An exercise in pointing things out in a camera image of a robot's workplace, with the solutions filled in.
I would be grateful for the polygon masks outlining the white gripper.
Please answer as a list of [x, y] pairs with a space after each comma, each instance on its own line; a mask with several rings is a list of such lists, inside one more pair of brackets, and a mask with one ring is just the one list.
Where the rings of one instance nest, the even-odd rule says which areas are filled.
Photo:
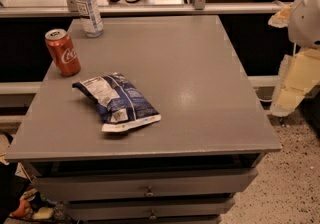
[[270, 112], [286, 117], [320, 82], [320, 0], [294, 0], [292, 5], [276, 0], [275, 4], [280, 10], [268, 24], [276, 28], [288, 26], [289, 40], [309, 48], [294, 56], [285, 55], [281, 61]]

